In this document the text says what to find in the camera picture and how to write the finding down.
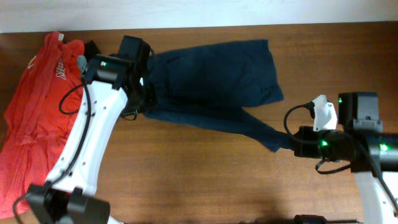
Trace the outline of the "navy blue shorts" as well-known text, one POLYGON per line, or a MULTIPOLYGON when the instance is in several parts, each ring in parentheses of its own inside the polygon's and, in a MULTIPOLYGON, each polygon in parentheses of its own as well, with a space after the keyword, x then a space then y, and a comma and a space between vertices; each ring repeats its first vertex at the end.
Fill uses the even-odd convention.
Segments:
POLYGON ((245 111, 284 99, 266 39, 163 52, 150 80, 158 105, 147 118, 241 134, 272 152, 293 148, 287 133, 245 111))

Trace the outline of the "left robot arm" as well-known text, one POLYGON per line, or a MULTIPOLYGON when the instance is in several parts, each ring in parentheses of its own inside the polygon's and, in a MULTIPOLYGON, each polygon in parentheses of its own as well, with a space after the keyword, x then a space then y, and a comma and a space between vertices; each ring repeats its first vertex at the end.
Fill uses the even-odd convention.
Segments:
POLYGON ((59 159, 43 185, 29 185, 19 198, 39 223, 117 223, 109 202, 95 198, 98 174, 116 121, 135 120, 157 105, 149 59, 155 59, 150 45, 125 35, 117 53, 88 62, 80 109, 59 159))

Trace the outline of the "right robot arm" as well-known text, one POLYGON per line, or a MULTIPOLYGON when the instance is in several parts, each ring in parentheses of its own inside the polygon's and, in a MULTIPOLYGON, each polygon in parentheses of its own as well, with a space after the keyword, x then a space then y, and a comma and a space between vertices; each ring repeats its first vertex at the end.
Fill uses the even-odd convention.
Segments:
POLYGON ((340 93, 337 108, 320 95, 301 108, 314 122, 288 133, 295 156, 318 159, 321 175, 350 170, 365 223, 397 223, 397 134, 383 131, 377 93, 340 93))

